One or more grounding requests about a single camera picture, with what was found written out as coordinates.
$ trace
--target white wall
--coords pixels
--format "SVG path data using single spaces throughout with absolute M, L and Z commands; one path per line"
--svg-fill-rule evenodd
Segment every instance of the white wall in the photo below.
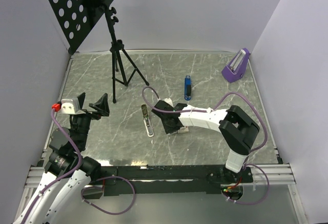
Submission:
M 281 0 L 251 61 L 311 223 L 328 222 L 328 0 Z
M 56 27 L 56 18 L 43 0 Z M 117 37 L 127 49 L 253 50 L 279 0 L 115 0 Z M 80 52 L 107 51 L 103 16 Z
M 68 62 L 39 0 L 0 0 L 0 219 L 12 223 Z

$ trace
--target marble table top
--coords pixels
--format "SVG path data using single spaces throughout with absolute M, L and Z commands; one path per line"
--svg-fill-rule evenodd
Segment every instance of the marble table top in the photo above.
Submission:
M 230 91 L 244 94 L 264 119 L 261 102 L 249 69 L 244 77 L 229 84 L 221 75 L 223 67 L 235 53 L 215 54 L 130 54 L 150 85 L 161 98 L 169 97 L 173 104 L 188 103 L 195 107 L 213 107 Z M 110 116 L 92 121 L 86 150 L 83 156 L 98 160 L 103 166 L 114 165 L 204 165 L 224 164 L 229 147 L 221 133 L 189 127 L 189 133 L 166 135 L 160 119 L 150 112 L 154 137 L 149 138 L 142 119 L 141 105 L 145 102 L 141 90 L 145 86 L 136 73 L 128 87 L 116 83 L 116 100 L 112 103 L 112 70 L 110 54 L 76 54 L 65 85 L 64 97 L 76 97 L 86 92 L 84 108 L 96 102 L 105 92 L 109 96 Z M 127 78 L 133 71 L 132 65 L 122 54 Z M 192 99 L 183 98 L 184 79 L 192 78 Z M 148 90 L 148 100 L 156 104 L 155 95 Z M 242 107 L 252 119 L 258 122 L 248 105 L 239 97 L 231 95 L 222 104 Z M 68 115 L 59 114 L 58 121 L 69 127 Z M 263 129 L 253 147 L 263 141 Z M 276 164 L 276 154 L 269 134 L 267 144 L 250 155 L 249 162 Z

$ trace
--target black tripod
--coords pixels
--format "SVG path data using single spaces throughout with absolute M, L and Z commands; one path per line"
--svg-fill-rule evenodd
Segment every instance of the black tripod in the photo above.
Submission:
M 140 70 L 138 69 L 138 67 L 136 66 L 136 64 L 132 61 L 131 57 L 128 55 L 128 53 L 126 52 L 126 50 L 124 49 L 124 45 L 121 39 L 116 39 L 115 36 L 115 30 L 114 30 L 114 24 L 118 22 L 118 19 L 116 16 L 114 16 L 113 18 L 112 15 L 116 14 L 116 10 L 114 7 L 112 7 L 111 9 L 108 9 L 108 7 L 105 7 L 105 17 L 106 17 L 106 21 L 107 21 L 107 25 L 108 25 L 108 29 L 109 32 L 111 34 L 112 37 L 112 47 L 110 49 L 110 52 L 112 53 L 112 72 L 113 72 L 113 103 L 116 103 L 116 98 L 115 98 L 115 81 L 119 82 L 121 84 L 123 84 L 124 86 L 128 86 L 128 84 L 130 83 L 133 75 L 135 72 L 138 72 L 138 74 L 140 75 L 140 77 L 144 80 L 145 84 L 147 86 L 149 86 L 148 81 L 145 79 L 145 77 L 142 75 L 142 73 L 140 72 Z M 126 76 L 125 76 L 125 71 L 124 71 L 124 67 L 123 67 L 123 63 L 122 63 L 122 59 L 121 59 L 121 55 L 119 53 L 119 51 L 122 51 L 124 53 L 124 55 L 128 58 L 128 60 L 130 61 L 130 63 L 132 64 L 132 66 L 134 67 L 134 70 L 130 76 L 130 78 L 127 80 Z M 122 78 L 123 81 L 117 79 L 115 77 L 115 71 L 118 72 L 118 68 L 117 68 L 117 63 L 119 65 L 119 69 L 121 71 L 122 74 Z

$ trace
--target red connector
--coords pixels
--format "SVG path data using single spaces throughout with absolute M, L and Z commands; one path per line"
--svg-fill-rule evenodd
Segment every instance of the red connector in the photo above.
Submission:
M 55 112 L 58 112 L 60 110 L 60 104 L 54 104 L 51 106 L 51 109 L 55 109 Z

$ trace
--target tripod leg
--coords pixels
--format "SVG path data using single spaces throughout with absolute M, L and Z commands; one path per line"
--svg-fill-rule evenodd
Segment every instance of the tripod leg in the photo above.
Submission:
M 118 61 L 119 69 L 120 69 L 121 74 L 122 74 L 124 86 L 127 87 L 128 86 L 128 82 L 127 82 L 127 78 L 125 76 L 125 71 L 124 71 L 124 68 L 123 68 L 122 58 L 121 58 L 121 55 L 119 54 L 119 50 L 116 51 L 116 59 Z
M 128 55 L 128 53 L 125 51 L 125 49 L 122 49 L 122 52 L 124 53 L 124 55 L 128 58 L 128 60 L 130 61 L 130 63 L 132 64 L 132 66 L 134 67 L 134 69 L 138 72 L 138 74 L 140 75 L 140 77 L 144 80 L 145 84 L 147 86 L 149 86 L 149 82 L 145 79 L 145 77 L 142 75 L 142 73 L 140 72 L 140 70 L 138 69 L 138 67 L 135 65 L 135 63 L 132 61 L 131 57 Z
M 118 67 L 117 67 L 117 57 L 115 58 L 115 71 L 118 72 Z
M 112 74 L 113 74 L 113 103 L 116 103 L 116 97 L 115 97 L 115 62 L 116 62 L 115 53 L 112 53 Z

